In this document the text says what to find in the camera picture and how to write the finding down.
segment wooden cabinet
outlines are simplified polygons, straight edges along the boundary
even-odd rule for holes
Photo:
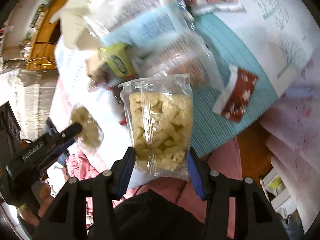
[[[50,62],[47,62],[45,58],[42,59],[41,61],[41,66],[40,68],[43,70],[46,69],[56,69],[56,64],[53,64],[51,62],[55,62],[54,60],[54,48],[56,47],[55,44],[47,44],[45,51],[44,51],[44,55],[43,57],[46,57],[47,60]]]
[[[46,13],[44,20],[41,24],[41,30],[39,30],[38,38],[36,42],[49,42],[51,34],[56,27],[58,21],[55,21],[54,23],[50,23],[50,20],[52,16],[57,13],[67,2],[67,0],[55,0]]]
[[[68,0],[54,0],[50,7],[44,11],[36,34],[31,39],[32,51],[28,58],[28,60],[31,60],[27,66],[28,70],[56,69],[56,64],[49,62],[55,62],[53,53],[60,35],[60,24],[59,20],[54,23],[50,23],[50,20],[67,1]]]
[[[28,70],[40,70],[42,63],[42,57],[44,56],[45,48],[47,44],[36,43],[33,45],[33,50],[31,53],[31,59],[34,59],[28,63]]]

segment clear plastic bag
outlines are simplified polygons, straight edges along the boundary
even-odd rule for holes
[[[186,31],[168,45],[156,50],[140,62],[145,76],[167,76],[190,73],[193,88],[212,86],[223,89],[223,81],[212,52],[197,33]]]
[[[187,180],[193,128],[189,74],[135,79],[119,86],[137,169]]]
[[[105,46],[148,47],[163,34],[188,28],[176,0],[106,0],[84,19]]]
[[[103,131],[89,111],[81,104],[74,105],[70,115],[70,125],[82,125],[82,131],[76,137],[76,143],[85,154],[95,154],[101,146]]]

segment metal screw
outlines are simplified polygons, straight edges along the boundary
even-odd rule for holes
[[[76,178],[76,177],[72,177],[72,178],[70,178],[70,179],[68,180],[68,182],[69,182],[70,184],[74,184],[74,183],[77,182],[77,178]]]
[[[111,170],[105,170],[102,175],[105,176],[105,177],[108,177],[108,176],[111,176],[112,174],[112,171]]]
[[[211,175],[212,177],[218,177],[219,174],[220,174],[219,171],[216,171],[216,170],[210,171],[210,175]]]
[[[253,179],[250,178],[250,177],[246,177],[246,178],[244,179],[244,182],[247,183],[247,184],[252,184],[252,183],[253,183]]]

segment blue striped mat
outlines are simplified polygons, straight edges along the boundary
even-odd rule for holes
[[[241,122],[233,122],[212,112],[220,92],[212,88],[194,91],[194,129],[191,145],[202,157],[239,134],[255,122],[278,96],[256,58],[218,17],[207,14],[196,18],[196,32],[214,53],[224,83],[229,80],[229,64],[259,76],[247,111]]]

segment finger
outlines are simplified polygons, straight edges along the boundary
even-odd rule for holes
[[[46,213],[48,207],[51,205],[51,203],[52,203],[53,200],[54,200],[54,197],[49,196],[48,198],[46,198],[46,199],[42,202],[42,204],[41,204],[41,206],[40,206],[40,208],[39,208],[39,212],[38,212],[39,217],[42,218],[42,217],[44,216],[44,214]]]
[[[17,211],[22,219],[31,225],[37,226],[39,224],[38,218],[27,208],[26,205],[19,207]]]
[[[39,197],[41,199],[46,199],[50,196],[50,193],[51,193],[50,185],[46,184],[46,183],[42,184],[40,191],[39,191]]]

